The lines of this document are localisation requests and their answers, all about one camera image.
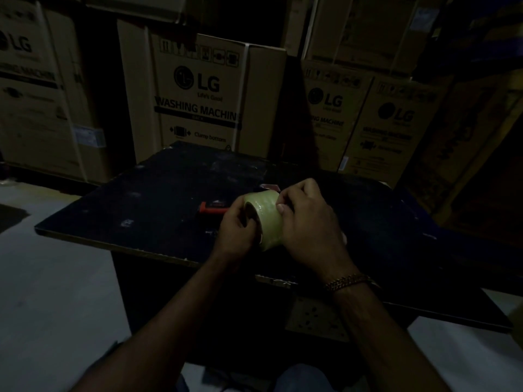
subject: hand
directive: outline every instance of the hand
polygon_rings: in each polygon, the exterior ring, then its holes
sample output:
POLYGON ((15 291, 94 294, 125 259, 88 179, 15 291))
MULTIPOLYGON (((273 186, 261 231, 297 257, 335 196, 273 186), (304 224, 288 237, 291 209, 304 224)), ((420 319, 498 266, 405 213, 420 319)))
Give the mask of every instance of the hand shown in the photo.
POLYGON ((303 180, 283 190, 276 207, 284 220, 284 246, 322 282, 328 283, 358 271, 343 243, 338 219, 314 179, 303 180), (289 202, 294 211, 287 205, 289 202))
POLYGON ((251 249, 256 235, 256 222, 249 219, 243 226, 240 216, 243 211, 243 195, 236 198, 229 210, 223 215, 214 242, 210 259, 223 262, 227 268, 236 270, 240 261, 251 249))

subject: left hand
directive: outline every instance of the left hand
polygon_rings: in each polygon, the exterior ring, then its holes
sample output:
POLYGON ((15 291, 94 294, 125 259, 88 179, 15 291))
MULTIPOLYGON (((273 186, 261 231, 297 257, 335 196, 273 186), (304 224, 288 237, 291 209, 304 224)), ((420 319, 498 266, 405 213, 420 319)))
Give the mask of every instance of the left hand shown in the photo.
POLYGON ((249 219, 244 227, 240 220, 243 195, 236 198, 223 215, 210 258, 223 262, 228 269, 236 270, 241 260, 251 250, 256 236, 256 222, 249 219))

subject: black table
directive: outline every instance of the black table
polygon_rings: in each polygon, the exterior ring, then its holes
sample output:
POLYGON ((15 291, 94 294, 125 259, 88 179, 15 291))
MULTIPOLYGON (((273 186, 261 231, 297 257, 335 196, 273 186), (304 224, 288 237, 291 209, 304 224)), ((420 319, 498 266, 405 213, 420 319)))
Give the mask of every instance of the black table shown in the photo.
MULTIPOLYGON (((202 201, 232 202, 262 183, 285 188, 306 177, 317 180, 338 215, 352 259, 381 286, 378 295, 404 327, 422 315, 511 330, 487 295, 468 282, 435 239, 422 233, 395 193, 360 177, 177 142, 35 229, 40 235, 111 250, 135 333, 212 250, 217 225, 196 217, 202 201)), ((253 252, 245 269, 220 293, 200 333, 194 361, 231 363, 231 369, 245 372, 253 366, 275 372, 292 361, 330 366, 331 372, 347 369, 348 363, 354 366, 353 359, 340 363, 337 354, 347 352, 349 344, 284 331, 296 295, 321 294, 310 273, 284 248, 253 252)))

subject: gold bracelet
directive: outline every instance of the gold bracelet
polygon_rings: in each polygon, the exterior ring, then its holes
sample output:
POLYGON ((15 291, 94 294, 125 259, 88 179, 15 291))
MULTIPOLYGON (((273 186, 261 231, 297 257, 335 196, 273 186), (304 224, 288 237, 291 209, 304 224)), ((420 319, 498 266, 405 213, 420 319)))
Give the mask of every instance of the gold bracelet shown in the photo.
POLYGON ((374 280, 372 280, 371 277, 365 274, 353 274, 347 277, 341 277, 332 282, 326 283, 323 287, 328 292, 334 293, 335 291, 343 289, 344 287, 352 286, 362 282, 368 282, 379 287, 378 284, 374 280))

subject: tabletop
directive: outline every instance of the tabletop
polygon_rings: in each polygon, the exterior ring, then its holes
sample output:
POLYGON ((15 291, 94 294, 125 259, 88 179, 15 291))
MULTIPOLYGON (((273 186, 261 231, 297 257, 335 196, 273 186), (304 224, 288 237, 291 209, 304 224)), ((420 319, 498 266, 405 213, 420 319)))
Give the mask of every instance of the tabletop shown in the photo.
MULTIPOLYGON (((197 216, 202 201, 230 203, 260 184, 283 189, 307 177, 316 179, 347 236, 351 258, 380 285, 386 305, 483 329, 511 330, 506 316, 468 282, 439 242, 423 233, 414 213, 388 186, 356 176, 176 142, 35 230, 197 267, 206 261, 217 233, 217 225, 197 216)), ((307 271, 283 247, 251 257, 251 272, 259 282, 293 289, 307 285, 307 271)))

